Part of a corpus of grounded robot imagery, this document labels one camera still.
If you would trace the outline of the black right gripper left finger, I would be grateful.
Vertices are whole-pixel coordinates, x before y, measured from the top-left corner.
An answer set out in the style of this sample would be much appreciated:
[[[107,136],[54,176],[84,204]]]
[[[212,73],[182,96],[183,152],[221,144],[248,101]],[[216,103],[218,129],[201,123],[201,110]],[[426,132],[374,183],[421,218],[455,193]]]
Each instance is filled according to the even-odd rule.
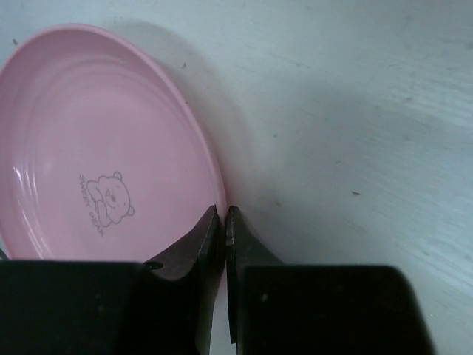
[[[207,354],[218,214],[143,263],[1,263],[3,354]]]

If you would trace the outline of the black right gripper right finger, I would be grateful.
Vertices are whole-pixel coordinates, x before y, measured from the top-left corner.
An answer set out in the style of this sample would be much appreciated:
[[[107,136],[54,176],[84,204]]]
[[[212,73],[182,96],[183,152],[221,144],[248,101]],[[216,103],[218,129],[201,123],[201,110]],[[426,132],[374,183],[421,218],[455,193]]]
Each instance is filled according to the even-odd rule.
[[[294,265],[225,219],[228,321],[238,354],[433,354],[408,279],[391,266]]]

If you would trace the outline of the pink round plate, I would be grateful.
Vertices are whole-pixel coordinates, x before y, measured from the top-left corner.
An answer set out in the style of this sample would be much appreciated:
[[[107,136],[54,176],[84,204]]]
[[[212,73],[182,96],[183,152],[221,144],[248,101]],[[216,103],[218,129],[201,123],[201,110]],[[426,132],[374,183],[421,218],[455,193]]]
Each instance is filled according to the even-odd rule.
[[[226,210],[213,150],[163,69],[82,24],[1,70],[1,242],[12,259],[143,262]]]

